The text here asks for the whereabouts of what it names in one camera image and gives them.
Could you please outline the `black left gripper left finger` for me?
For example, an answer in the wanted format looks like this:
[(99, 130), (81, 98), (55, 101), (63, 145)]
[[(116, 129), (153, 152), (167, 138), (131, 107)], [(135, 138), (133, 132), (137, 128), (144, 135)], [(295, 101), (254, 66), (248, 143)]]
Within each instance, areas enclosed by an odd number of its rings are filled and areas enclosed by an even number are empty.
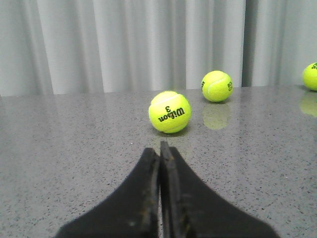
[(95, 208), (69, 222), (57, 238), (157, 238), (159, 156), (144, 149), (124, 182)]

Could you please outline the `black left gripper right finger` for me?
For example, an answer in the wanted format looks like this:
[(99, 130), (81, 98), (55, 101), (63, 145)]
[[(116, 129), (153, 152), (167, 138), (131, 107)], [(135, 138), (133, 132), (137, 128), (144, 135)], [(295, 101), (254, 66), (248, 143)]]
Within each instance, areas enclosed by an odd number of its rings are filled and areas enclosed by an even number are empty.
[(267, 223), (209, 188), (175, 147), (160, 143), (160, 188), (166, 238), (276, 238)]

